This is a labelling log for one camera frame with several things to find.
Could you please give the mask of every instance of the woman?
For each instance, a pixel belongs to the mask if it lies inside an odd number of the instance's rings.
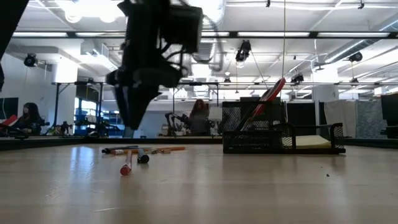
[[[209,110],[203,100],[196,100],[189,115],[190,131],[193,136],[209,135],[208,125]]]
[[[27,134],[40,134],[42,128],[40,123],[42,118],[39,114],[39,109],[35,103],[26,103],[24,105],[24,114],[13,125]]]

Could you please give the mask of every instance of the black mesh organizer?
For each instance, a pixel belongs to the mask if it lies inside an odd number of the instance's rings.
[[[253,116],[258,107],[263,112]],[[339,154],[345,153],[343,125],[293,126],[285,122],[283,103],[263,101],[223,102],[220,125],[225,154]],[[306,146],[296,136],[298,128],[313,130],[323,144]]]

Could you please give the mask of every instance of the table surface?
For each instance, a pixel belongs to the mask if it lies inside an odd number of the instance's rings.
[[[112,146],[0,152],[1,223],[398,223],[397,150],[240,156],[192,145],[121,177],[125,157],[101,153]]]

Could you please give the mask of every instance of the robotic arm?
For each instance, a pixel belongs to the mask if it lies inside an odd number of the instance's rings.
[[[170,0],[124,0],[118,7],[128,17],[122,64],[107,75],[124,124],[137,129],[159,85],[177,87],[182,78],[182,55],[198,51],[203,22],[199,7],[170,5]],[[159,39],[167,45],[158,46]],[[172,44],[182,45],[179,69],[163,58]]]

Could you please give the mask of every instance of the dark hair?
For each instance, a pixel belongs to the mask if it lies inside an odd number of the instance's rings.
[[[24,105],[24,108],[28,108],[29,112],[28,114],[23,114],[22,117],[24,119],[29,119],[32,122],[37,122],[41,119],[40,114],[39,114],[39,108],[35,103],[26,103]]]
[[[191,114],[189,115],[190,118],[192,118],[195,114],[197,114],[198,112],[205,112],[208,113],[208,108],[206,103],[202,100],[196,100],[195,104],[193,105]]]

